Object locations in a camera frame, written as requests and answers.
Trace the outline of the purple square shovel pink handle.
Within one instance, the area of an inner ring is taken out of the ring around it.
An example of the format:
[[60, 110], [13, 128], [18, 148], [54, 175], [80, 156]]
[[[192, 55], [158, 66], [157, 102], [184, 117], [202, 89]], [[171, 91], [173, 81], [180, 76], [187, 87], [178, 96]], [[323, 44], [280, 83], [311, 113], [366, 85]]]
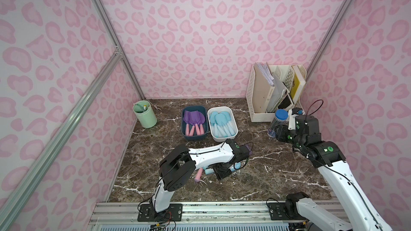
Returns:
[[185, 126], [185, 136], [192, 136], [192, 125], [191, 125], [191, 113], [187, 110], [184, 111], [183, 120], [186, 124]]

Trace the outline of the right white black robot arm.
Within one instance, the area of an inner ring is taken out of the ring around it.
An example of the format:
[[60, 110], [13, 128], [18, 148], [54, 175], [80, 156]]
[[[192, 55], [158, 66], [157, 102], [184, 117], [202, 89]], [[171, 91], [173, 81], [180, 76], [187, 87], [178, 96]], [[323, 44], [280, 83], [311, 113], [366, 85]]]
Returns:
[[331, 141], [322, 140], [319, 121], [312, 115], [296, 115], [274, 128], [279, 142], [310, 160], [334, 191], [348, 221], [329, 213], [303, 192], [289, 194], [285, 212], [301, 216], [323, 231], [390, 231], [392, 227], [377, 212], [356, 181], [346, 157]]

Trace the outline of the blue square shovel front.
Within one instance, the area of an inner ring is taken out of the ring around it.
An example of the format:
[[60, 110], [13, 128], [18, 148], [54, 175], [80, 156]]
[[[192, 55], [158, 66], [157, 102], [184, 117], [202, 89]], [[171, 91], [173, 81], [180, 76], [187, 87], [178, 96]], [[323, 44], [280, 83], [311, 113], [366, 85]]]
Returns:
[[224, 114], [221, 116], [220, 121], [222, 123], [223, 129], [225, 130], [227, 136], [231, 136], [231, 131], [228, 128], [228, 121]]

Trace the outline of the blue round shovel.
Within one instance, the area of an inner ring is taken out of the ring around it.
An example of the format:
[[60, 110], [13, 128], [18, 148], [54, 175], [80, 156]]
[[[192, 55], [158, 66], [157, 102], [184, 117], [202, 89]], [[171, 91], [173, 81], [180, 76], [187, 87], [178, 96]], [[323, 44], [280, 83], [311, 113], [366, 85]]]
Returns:
[[[241, 163], [235, 163], [230, 167], [231, 172], [235, 172], [237, 169], [241, 168]], [[209, 175], [209, 174], [214, 174], [215, 171], [213, 169], [205, 169], [204, 174]]]

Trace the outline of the blue pointed shovel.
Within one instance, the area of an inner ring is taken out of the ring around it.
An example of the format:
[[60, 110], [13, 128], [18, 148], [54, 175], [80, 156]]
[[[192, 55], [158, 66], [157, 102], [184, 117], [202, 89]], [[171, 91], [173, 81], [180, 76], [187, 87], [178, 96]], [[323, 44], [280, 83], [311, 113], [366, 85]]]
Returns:
[[213, 134], [214, 137], [219, 138], [219, 131], [218, 131], [218, 127], [217, 127], [217, 123], [216, 123], [216, 115], [218, 113], [216, 111], [211, 112], [210, 114], [210, 124], [212, 125], [213, 128]]

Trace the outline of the purple pointed shovel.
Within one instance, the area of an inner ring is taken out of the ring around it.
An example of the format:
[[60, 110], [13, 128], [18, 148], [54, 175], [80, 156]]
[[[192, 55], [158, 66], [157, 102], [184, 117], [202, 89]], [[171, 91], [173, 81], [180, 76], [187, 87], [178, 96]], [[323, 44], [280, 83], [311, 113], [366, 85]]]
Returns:
[[204, 132], [204, 127], [203, 127], [204, 122], [205, 122], [204, 115], [201, 112], [198, 111], [197, 112], [197, 124], [200, 127], [201, 135], [203, 135], [205, 133]]
[[197, 173], [196, 173], [196, 175], [195, 175], [195, 178], [194, 178], [194, 181], [195, 181], [196, 183], [199, 183], [199, 182], [200, 182], [201, 177], [202, 177], [202, 173], [203, 173], [203, 168], [199, 168], [198, 171], [197, 171]]

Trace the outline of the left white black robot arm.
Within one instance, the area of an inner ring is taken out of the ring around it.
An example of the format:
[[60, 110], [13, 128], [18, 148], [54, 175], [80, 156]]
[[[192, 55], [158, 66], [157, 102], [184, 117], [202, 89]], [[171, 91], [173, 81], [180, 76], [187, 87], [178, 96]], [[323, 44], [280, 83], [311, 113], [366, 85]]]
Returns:
[[166, 211], [174, 192], [184, 187], [195, 171], [211, 169], [218, 180], [230, 176], [247, 165], [252, 149], [251, 142], [239, 145], [232, 139], [201, 149], [177, 146], [159, 164], [159, 181], [150, 205], [156, 213]]

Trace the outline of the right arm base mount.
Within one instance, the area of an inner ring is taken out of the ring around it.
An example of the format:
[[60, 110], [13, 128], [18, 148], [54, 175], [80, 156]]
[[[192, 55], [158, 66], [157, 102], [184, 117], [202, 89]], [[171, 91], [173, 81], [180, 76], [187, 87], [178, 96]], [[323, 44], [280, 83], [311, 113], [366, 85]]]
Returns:
[[271, 220], [307, 220], [299, 215], [296, 206], [296, 203], [304, 198], [309, 198], [309, 196], [303, 192], [287, 195], [285, 202], [268, 198], [265, 204], [268, 207]]

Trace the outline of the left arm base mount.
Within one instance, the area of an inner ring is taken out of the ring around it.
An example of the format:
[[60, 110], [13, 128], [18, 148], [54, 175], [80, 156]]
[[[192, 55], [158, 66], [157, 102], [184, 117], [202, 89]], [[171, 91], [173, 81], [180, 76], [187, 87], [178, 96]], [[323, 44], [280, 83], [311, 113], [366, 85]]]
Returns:
[[170, 206], [161, 212], [156, 212], [151, 202], [141, 202], [138, 205], [138, 222], [165, 222], [182, 220], [183, 205], [172, 203]]

